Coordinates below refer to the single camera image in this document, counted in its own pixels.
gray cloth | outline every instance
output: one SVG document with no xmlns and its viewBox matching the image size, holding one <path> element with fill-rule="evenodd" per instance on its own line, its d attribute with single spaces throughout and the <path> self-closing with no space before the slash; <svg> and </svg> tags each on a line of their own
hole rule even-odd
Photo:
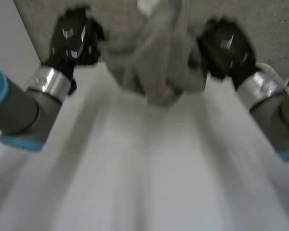
<svg viewBox="0 0 289 231">
<path fill-rule="evenodd" d="M 99 48 L 119 85 L 162 106 L 172 105 L 183 92 L 204 90 L 198 33 L 187 29 L 186 9 L 187 0 L 161 0 L 143 26 L 106 36 Z"/>
</svg>

white cloth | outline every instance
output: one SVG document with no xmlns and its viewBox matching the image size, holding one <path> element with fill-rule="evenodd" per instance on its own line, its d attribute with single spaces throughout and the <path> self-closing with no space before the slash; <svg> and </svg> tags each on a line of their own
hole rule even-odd
<svg viewBox="0 0 289 231">
<path fill-rule="evenodd" d="M 137 0 L 137 9 L 146 17 L 151 16 L 160 0 Z"/>
</svg>

gray wall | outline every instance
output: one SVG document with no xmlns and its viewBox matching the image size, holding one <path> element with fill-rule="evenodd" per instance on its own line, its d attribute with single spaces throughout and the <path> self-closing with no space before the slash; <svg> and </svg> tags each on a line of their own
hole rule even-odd
<svg viewBox="0 0 289 231">
<path fill-rule="evenodd" d="M 38 56 L 13 1 L 0 0 L 0 68 L 23 86 L 38 65 Z"/>
</svg>

